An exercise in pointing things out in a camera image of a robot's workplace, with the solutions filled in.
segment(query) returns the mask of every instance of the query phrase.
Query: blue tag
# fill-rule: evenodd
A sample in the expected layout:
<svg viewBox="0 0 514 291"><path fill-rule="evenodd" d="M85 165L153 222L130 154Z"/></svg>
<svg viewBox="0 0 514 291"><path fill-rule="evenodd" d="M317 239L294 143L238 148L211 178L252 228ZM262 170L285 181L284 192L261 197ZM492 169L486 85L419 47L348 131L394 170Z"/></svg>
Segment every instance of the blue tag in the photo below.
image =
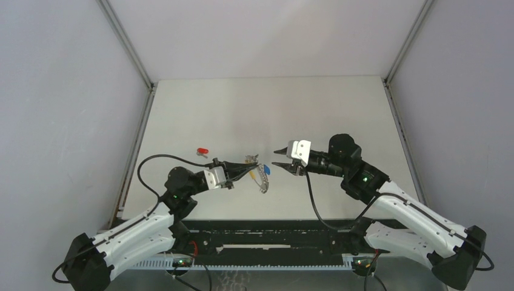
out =
<svg viewBox="0 0 514 291"><path fill-rule="evenodd" d="M272 171L270 171L270 168L267 165L264 165L264 173L266 173L266 175L269 175L272 173Z"/></svg>

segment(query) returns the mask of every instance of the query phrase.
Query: robotic arm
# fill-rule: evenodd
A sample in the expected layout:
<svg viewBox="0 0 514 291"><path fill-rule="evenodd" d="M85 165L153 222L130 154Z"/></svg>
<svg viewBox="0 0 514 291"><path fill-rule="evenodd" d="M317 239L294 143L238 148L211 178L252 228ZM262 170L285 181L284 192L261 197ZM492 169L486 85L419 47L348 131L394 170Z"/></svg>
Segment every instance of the robotic arm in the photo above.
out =
<svg viewBox="0 0 514 291"><path fill-rule="evenodd" d="M310 146L310 141L290 141L287 148L275 153L293 161L273 164L296 176L317 173L341 177L341 188L367 204L365 211L373 205L411 230L391 229L362 217L364 211L350 231L355 249L365 245L410 258L427 266L439 280L458 290L466 288L475 270L493 268L492 264L489 268L477 268L483 255L492 263L484 253L486 233L482 229L465 228L412 199L385 173L362 160L360 146L349 135L333 136L327 153L311 150Z"/></svg>
<svg viewBox="0 0 514 291"><path fill-rule="evenodd" d="M54 280L70 283L77 291L102 291L120 273L143 259L170 249L181 250L189 242L189 230L181 220L197 205L192 196L211 189L232 189L233 182L258 165L214 159L205 166L208 169L198 173L183 167L173 168L164 184L167 191L154 207L91 238L85 233L77 236L66 259L54 271ZM68 281L55 278L58 269Z"/></svg>

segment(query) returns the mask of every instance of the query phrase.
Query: blue object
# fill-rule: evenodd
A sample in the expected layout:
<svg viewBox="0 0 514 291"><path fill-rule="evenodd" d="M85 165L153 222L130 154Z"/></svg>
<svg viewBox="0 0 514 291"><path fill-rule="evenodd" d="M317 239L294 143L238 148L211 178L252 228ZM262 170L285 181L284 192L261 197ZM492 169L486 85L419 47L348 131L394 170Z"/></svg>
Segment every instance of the blue object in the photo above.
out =
<svg viewBox="0 0 514 291"><path fill-rule="evenodd" d="M270 170L270 167L268 167L267 165L264 165L264 173L266 173L266 175L269 175L272 173L272 171Z"/></svg>

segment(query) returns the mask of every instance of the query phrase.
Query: white table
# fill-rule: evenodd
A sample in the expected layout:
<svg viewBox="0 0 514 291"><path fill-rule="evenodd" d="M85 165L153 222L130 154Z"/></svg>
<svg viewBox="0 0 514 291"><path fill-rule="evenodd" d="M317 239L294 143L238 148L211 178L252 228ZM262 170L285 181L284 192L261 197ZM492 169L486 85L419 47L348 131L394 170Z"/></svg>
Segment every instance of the white table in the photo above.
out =
<svg viewBox="0 0 514 291"><path fill-rule="evenodd" d="M348 133L362 147L362 158L417 199L412 177L378 76L166 80L158 84L138 156L169 153L195 162L244 162L259 154L271 168L266 194L249 175L233 190L216 189L194 196L198 206L187 219L316 219L304 177L271 165L286 162L273 151L291 139L312 142L327 151L329 139ZM209 159L196 149L210 150ZM161 158L142 168L142 177L164 193L174 166L202 170ZM350 219L364 204L346 195L341 179L312 175L316 205L323 218ZM155 196L134 175L122 214L134 217L155 203ZM368 217L390 218L371 210Z"/></svg>

